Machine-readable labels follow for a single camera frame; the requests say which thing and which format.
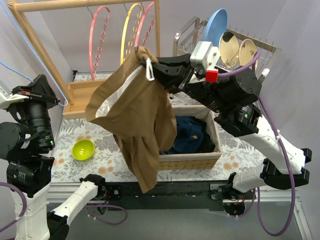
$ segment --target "gray floor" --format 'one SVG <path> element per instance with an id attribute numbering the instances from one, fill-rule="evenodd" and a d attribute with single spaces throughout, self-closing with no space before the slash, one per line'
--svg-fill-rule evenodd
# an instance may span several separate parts
<path id="1" fill-rule="evenodd" d="M 276 232 L 283 227 L 290 203 L 263 202 L 265 224 Z M 120 221 L 123 212 L 110 211 L 103 216 L 110 222 Z M 257 205 L 251 212 L 236 220 L 224 212 L 207 210 L 129 210 L 128 219 L 121 225 L 110 226 L 87 217 L 85 210 L 72 222 L 67 240 L 271 240 L 262 229 Z M 296 220 L 293 218 L 281 240 L 301 240 Z"/>

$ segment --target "yellow-green bowl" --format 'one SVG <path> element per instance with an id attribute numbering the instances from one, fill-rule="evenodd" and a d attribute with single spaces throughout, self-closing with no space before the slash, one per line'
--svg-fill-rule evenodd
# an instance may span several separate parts
<path id="1" fill-rule="evenodd" d="M 84 161 L 90 158 L 95 151 L 95 144 L 88 140 L 82 139 L 77 141 L 72 148 L 72 156 L 79 161 Z"/>

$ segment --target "leaf pattern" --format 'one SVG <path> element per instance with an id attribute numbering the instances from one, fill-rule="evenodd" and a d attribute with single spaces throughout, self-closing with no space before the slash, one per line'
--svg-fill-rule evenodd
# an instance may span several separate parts
<path id="1" fill-rule="evenodd" d="M 98 74 L 96 79 L 107 79 L 111 74 Z M 75 81 L 90 81 L 88 74 L 77 74 Z M 172 105 L 200 105 L 185 93 L 175 94 Z M 262 163 L 264 156 L 247 142 L 234 138 L 219 125 L 223 154 L 212 169 L 162 170 L 158 181 L 226 180 L 233 172 L 243 172 Z M 72 157 L 72 148 L 79 139 L 90 139 L 95 144 L 93 156 L 86 161 Z M 77 183 L 88 174 L 99 174 L 107 182 L 132 182 L 136 177 L 129 171 L 126 162 L 113 138 L 101 126 L 87 122 L 84 118 L 64 120 L 56 139 L 51 171 L 53 183 Z"/>

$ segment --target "beige plate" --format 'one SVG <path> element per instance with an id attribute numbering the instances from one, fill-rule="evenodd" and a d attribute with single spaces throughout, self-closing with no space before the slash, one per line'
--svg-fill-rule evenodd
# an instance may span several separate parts
<path id="1" fill-rule="evenodd" d="M 251 39 L 246 39 L 242 42 L 239 51 L 239 62 L 241 66 L 249 63 L 255 56 L 257 47 Z M 258 61 L 255 62 L 255 69 L 257 69 Z"/>
<path id="2" fill-rule="evenodd" d="M 233 68 L 239 62 L 239 43 L 233 33 L 226 31 L 219 41 L 219 51 L 222 62 Z"/>

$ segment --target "dish rack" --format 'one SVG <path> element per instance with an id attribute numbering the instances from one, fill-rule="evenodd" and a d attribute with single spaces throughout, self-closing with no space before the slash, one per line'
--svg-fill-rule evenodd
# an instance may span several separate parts
<path id="1" fill-rule="evenodd" d="M 208 19 L 209 18 L 200 21 L 199 17 L 194 16 L 175 34 L 173 40 L 173 56 L 179 56 L 187 53 L 191 54 L 193 52 L 197 43 L 203 39 L 203 32 L 207 26 Z M 245 35 L 243 34 L 243 31 L 237 32 L 237 29 L 231 30 L 231 26 L 227 28 L 226 31 L 232 33 L 237 38 L 239 45 L 245 39 L 251 39 L 257 49 L 262 50 L 262 54 L 259 57 L 258 66 L 256 69 L 257 79 L 262 83 L 270 72 L 270 69 L 274 65 L 275 61 L 281 54 L 282 50 L 278 47 L 275 47 L 273 42 L 270 44 L 267 40 L 261 41 L 261 38 L 259 40 L 256 39 L 255 35 L 251 37 L 249 36 L 249 33 Z M 188 32 L 189 34 L 183 40 L 181 40 L 181 36 L 186 35 Z M 216 65 L 227 72 L 240 67 L 239 63 L 234 65 L 232 68 L 228 67 L 222 62 L 221 58 Z"/>

